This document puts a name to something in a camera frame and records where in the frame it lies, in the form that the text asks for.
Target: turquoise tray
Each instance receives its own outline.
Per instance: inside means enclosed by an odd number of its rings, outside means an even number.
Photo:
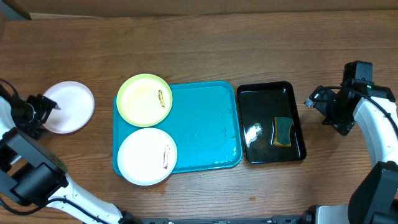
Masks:
[[[238,113],[233,87],[225,81],[170,85],[173,106],[154,127],[174,139],[177,164],[173,174],[230,168],[242,159]],[[113,103],[113,168],[118,168],[122,142],[138,127],[127,123]]]

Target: tray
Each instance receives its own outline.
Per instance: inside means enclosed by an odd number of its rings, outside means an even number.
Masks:
[[[170,85],[173,106],[155,128],[174,139],[178,157],[173,174],[236,166],[242,159],[238,113],[233,87],[225,81]],[[127,123],[113,105],[113,167],[118,151],[138,127]]]
[[[241,85],[237,92],[248,162],[258,164],[305,159],[307,151],[293,86],[289,82]],[[273,145],[275,117],[293,119],[290,147]]]

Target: black plastic container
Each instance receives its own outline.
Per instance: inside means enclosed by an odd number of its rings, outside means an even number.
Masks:
[[[293,86],[289,82],[241,85],[237,90],[243,146],[252,164],[298,161],[307,151],[297,112]],[[293,119],[290,147],[275,146],[274,118]]]

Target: sponge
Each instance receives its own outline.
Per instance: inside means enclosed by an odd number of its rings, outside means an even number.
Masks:
[[[290,147],[290,129],[292,128],[293,119],[284,117],[274,118],[274,140],[272,142],[275,146]]]

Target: wooden table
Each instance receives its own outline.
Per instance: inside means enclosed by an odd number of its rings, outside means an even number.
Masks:
[[[42,144],[82,187],[138,217],[301,214],[316,203],[348,203],[371,169],[357,126],[340,136],[303,102],[318,85],[338,85],[344,64],[354,60],[372,62],[376,84],[397,95],[397,21],[398,11],[346,11],[7,22],[0,74],[22,96],[65,80],[91,89],[96,108],[88,125]],[[144,72],[170,84],[291,82],[307,158],[258,166],[243,159],[232,169],[176,174],[154,187],[130,184],[112,167],[113,99],[125,80]],[[0,209],[0,220],[79,223],[46,208],[29,217]]]

